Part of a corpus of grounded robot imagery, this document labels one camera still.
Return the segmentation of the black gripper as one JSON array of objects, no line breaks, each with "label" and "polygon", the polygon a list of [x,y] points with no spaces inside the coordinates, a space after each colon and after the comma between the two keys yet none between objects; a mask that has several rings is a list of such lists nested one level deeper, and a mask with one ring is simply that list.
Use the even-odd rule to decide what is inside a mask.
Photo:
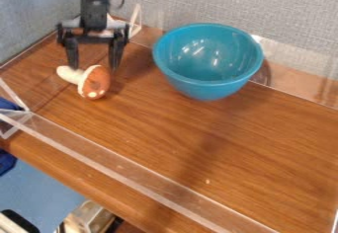
[{"label": "black gripper", "polygon": [[57,25],[57,42],[65,45],[69,66],[79,67],[78,43],[105,43],[109,46],[110,68],[115,71],[121,65],[125,40],[129,38],[130,27],[122,30],[107,30],[107,15],[110,14],[110,0],[81,0],[81,14],[71,20],[63,20]]}]

